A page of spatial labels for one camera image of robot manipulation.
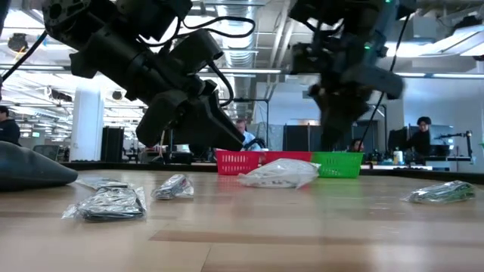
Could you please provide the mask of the grey computer monitor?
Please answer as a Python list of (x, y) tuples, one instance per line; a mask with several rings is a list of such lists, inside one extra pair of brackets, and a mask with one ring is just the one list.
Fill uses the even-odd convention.
[(450, 125), (431, 125), (429, 128), (431, 145), (453, 145), (452, 138), (455, 133), (454, 127)]

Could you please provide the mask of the white pillar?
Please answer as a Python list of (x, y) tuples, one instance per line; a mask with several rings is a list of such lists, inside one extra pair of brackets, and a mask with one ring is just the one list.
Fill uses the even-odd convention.
[(78, 85), (73, 102), (70, 161), (98, 161), (104, 127), (104, 96), (100, 88)]

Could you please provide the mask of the small flat clear bag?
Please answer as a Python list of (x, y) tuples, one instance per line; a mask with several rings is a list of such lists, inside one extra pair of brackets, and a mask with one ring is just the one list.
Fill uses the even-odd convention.
[(81, 184), (83, 186), (90, 187), (95, 190), (99, 190), (103, 187), (109, 188), (129, 188), (131, 184), (118, 181), (111, 178), (83, 178), (76, 181), (76, 183)]

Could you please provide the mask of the bag of green parts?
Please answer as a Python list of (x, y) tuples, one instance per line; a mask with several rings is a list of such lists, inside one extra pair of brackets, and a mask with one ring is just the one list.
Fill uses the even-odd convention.
[(449, 204), (475, 199), (480, 193), (476, 186), (464, 181), (449, 181), (422, 187), (402, 198), (404, 202), (418, 204)]

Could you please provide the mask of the green plastic basket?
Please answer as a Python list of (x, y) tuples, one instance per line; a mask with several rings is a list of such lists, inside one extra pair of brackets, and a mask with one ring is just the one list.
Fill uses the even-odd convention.
[(320, 178), (357, 178), (363, 155), (351, 152), (314, 152), (312, 162), (320, 165)]

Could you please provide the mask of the dark grey rounded object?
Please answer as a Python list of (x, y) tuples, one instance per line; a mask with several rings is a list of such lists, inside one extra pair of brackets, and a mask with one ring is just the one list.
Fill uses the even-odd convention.
[(78, 172), (25, 147), (0, 141), (0, 192), (64, 186)]

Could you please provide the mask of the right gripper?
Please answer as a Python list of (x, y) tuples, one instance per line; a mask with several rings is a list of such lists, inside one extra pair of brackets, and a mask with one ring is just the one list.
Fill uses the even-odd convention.
[(382, 57), (382, 35), (367, 37), (344, 33), (321, 40), (321, 148), (332, 150), (351, 124), (368, 111), (374, 91), (398, 99), (403, 79), (376, 66)]

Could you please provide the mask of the metal tool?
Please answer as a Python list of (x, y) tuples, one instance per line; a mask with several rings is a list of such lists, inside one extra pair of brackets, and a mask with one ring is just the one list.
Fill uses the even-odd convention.
[(190, 179), (185, 175), (176, 174), (165, 180), (152, 192), (152, 197), (157, 200), (171, 200), (175, 198), (193, 198), (194, 187)]

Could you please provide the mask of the black frame stand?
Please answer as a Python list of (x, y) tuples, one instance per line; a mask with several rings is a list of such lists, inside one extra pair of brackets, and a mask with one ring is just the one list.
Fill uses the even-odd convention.
[(244, 130), (254, 136), (261, 149), (270, 147), (269, 102), (267, 99), (235, 98), (225, 110), (234, 122), (243, 121)]

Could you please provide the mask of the red plastic basket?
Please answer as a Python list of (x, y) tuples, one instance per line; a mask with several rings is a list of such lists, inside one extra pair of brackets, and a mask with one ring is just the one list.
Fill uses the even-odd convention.
[(310, 162), (312, 153), (307, 151), (265, 151), (262, 154), (261, 164), (264, 165), (278, 159), (296, 159)]
[(247, 174), (259, 167), (260, 152), (216, 151), (216, 165), (219, 175)]

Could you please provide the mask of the silver spiral air duct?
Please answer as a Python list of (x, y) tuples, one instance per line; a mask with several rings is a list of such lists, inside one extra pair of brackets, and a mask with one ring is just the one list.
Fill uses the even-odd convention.
[[(236, 4), (242, 0), (226, 0), (230, 5), (220, 5), (216, 7), (219, 16), (245, 17), (256, 19), (256, 8), (252, 6)], [(234, 20), (224, 20), (221, 22), (223, 32), (232, 35), (246, 34), (252, 29), (253, 25), (247, 22)], [(255, 61), (254, 34), (243, 38), (222, 37), (223, 48), (227, 48), (225, 53), (226, 65), (228, 68), (253, 68)], [(248, 98), (251, 89), (251, 79), (249, 77), (235, 77), (233, 82), (235, 97)]]

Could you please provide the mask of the clear bag of cotton balls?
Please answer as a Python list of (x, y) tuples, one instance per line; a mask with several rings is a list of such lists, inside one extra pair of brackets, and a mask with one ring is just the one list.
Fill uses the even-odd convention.
[(298, 159), (277, 159), (247, 174), (239, 174), (237, 179), (246, 187), (299, 189), (319, 176), (320, 167)]

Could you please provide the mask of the long ceiling light bar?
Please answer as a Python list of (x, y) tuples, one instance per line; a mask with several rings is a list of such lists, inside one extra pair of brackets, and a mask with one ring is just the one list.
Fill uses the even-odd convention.
[[(39, 72), (55, 72), (64, 73), (70, 72), (69, 66), (58, 65), (21, 65), (18, 70), (23, 71), (39, 71)], [(249, 69), (249, 68), (220, 68), (222, 73), (228, 73), (229, 75), (289, 75), (287, 70), (281, 69)], [(397, 72), (404, 78), (425, 78), (425, 79), (484, 79), (484, 73), (402, 73)]]

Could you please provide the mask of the black ceiling device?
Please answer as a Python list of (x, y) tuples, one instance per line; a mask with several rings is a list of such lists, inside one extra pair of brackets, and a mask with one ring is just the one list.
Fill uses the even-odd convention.
[(14, 33), (12, 37), (8, 39), (7, 46), (14, 52), (25, 53), (29, 49), (26, 34), (18, 32)]

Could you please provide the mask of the black cabinet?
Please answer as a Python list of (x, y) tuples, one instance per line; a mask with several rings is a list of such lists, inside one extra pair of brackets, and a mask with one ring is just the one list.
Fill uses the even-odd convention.
[(105, 126), (103, 127), (101, 142), (102, 162), (122, 162), (124, 129)]

